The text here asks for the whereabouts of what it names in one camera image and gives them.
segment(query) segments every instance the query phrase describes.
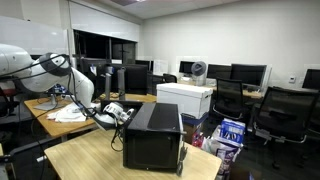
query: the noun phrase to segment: office chair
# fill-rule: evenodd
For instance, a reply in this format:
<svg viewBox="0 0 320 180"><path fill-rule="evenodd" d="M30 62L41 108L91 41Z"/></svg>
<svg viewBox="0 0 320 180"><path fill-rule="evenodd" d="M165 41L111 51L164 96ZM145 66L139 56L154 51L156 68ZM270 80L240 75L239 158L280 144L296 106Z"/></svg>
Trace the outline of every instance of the office chair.
<svg viewBox="0 0 320 180"><path fill-rule="evenodd" d="M0 96L4 99L4 102L0 102L0 119L13 115L14 108L20 104L18 101L14 101L14 95L11 95L8 99L7 95L0 87Z"/></svg>
<svg viewBox="0 0 320 180"><path fill-rule="evenodd" d="M304 167L305 161L309 156L320 152L320 97L318 97L310 117L308 139L311 140L312 144L306 147L307 149L305 149L305 152L301 156L301 161L298 162L300 167Z"/></svg>
<svg viewBox="0 0 320 180"><path fill-rule="evenodd" d="M164 83L177 83L177 77L175 75L172 74L163 74L163 82Z"/></svg>
<svg viewBox="0 0 320 180"><path fill-rule="evenodd" d="M248 109L243 104L241 81L217 78L217 95L213 111L232 120L243 119Z"/></svg>
<svg viewBox="0 0 320 180"><path fill-rule="evenodd" d="M312 109L318 94L268 87L262 104L253 118L254 134L271 141L272 166L279 169L275 153L275 142L303 143Z"/></svg>

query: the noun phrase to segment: robotic arm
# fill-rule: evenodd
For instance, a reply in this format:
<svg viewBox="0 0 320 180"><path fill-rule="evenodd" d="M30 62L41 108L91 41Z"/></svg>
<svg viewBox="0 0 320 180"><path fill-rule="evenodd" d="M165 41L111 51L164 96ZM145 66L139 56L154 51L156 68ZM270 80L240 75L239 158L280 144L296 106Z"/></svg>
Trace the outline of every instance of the robotic arm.
<svg viewBox="0 0 320 180"><path fill-rule="evenodd" d="M36 61L22 48L0 44L0 78L10 76L17 87L25 92L44 92L60 84L77 97L86 108L91 107L93 83L81 72L71 67L68 56L47 53ZM100 128L110 129L121 120L123 109L111 103L106 114L95 114Z"/></svg>

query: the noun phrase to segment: desk surface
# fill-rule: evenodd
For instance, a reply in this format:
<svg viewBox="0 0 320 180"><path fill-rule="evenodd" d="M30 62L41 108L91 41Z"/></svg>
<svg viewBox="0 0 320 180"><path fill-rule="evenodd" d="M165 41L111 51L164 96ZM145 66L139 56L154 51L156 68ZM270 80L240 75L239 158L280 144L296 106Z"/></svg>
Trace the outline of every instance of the desk surface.
<svg viewBox="0 0 320 180"><path fill-rule="evenodd" d="M142 101L142 102L155 102L156 101L156 96L153 95L136 95L136 94L126 94L126 99L130 100L137 100L137 101ZM67 122L67 123L59 123L55 122L53 120L48 120L46 119L46 116L48 113L52 113L55 111L58 111L61 108L54 109L52 111L49 111L48 113L45 113L46 111L44 110L39 110L39 109L34 109L33 107L49 101L48 98L42 98L42 99L34 99L34 100L28 100L25 101L25 105L27 108L31 111L31 113L37 117L38 121L40 124L45 128L45 130L49 133L51 137L61 137L64 135L67 135L71 132L74 132L76 130L80 130L82 128L86 128L88 126L93 126L95 124L93 119L88 119L85 122ZM58 101L59 104L67 105L71 103L70 101Z"/></svg>
<svg viewBox="0 0 320 180"><path fill-rule="evenodd" d="M179 83L179 84L192 85L192 86L195 85L195 82L194 82L194 81L182 81L182 80L178 80L178 83ZM206 85L204 85L204 87L212 88L214 91L217 90L217 86L206 86ZM260 99L260 98L262 98L262 94L261 94L260 92L248 92L248 90L243 90L242 93L243 93L243 96L251 97L251 98L254 98L254 99Z"/></svg>
<svg viewBox="0 0 320 180"><path fill-rule="evenodd" d="M122 152L111 149L114 130L101 129L45 150L52 166L63 179L215 179L221 160L189 144L182 177L175 173L128 169ZM117 139L115 148L122 145Z"/></svg>
<svg viewBox="0 0 320 180"><path fill-rule="evenodd" d="M126 94L126 100L135 100L141 102L156 102L157 96L147 94L147 95L139 95L139 94Z"/></svg>

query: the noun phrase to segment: white box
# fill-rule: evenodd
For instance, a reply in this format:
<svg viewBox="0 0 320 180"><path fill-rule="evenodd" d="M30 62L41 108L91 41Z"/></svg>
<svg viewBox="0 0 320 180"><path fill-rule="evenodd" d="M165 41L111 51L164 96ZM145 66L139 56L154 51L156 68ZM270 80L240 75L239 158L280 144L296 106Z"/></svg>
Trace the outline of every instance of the white box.
<svg viewBox="0 0 320 180"><path fill-rule="evenodd" d="M186 84L165 83L157 85L157 102L178 104L179 113L186 113L200 119L209 112L211 88Z"/></svg>

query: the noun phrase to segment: monitor screen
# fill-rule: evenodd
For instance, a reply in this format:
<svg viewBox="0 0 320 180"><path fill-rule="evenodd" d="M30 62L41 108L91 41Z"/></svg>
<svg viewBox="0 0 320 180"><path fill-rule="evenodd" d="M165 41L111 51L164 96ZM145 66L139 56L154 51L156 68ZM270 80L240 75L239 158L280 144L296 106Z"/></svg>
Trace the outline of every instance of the monitor screen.
<svg viewBox="0 0 320 180"><path fill-rule="evenodd" d="M136 64L148 66L148 71L153 71L153 61L136 60Z"/></svg>
<svg viewBox="0 0 320 180"><path fill-rule="evenodd" d="M147 94L148 68L145 65L137 64L110 64L113 67L111 75L111 91L118 92L118 75L117 71L125 68L125 91L129 94Z"/></svg>
<svg viewBox="0 0 320 180"><path fill-rule="evenodd" d="M302 88L320 90L320 69L308 69Z"/></svg>
<svg viewBox="0 0 320 180"><path fill-rule="evenodd" d="M261 86L266 65L232 64L230 79L241 80L243 84Z"/></svg>
<svg viewBox="0 0 320 180"><path fill-rule="evenodd" d="M180 62L179 72L186 73L186 74L192 74L191 66L192 66L193 63L194 62L190 62L190 61L181 61Z"/></svg>
<svg viewBox="0 0 320 180"><path fill-rule="evenodd" d="M231 75L231 66L217 65L217 64L209 64L208 65L207 78L230 79L230 75Z"/></svg>

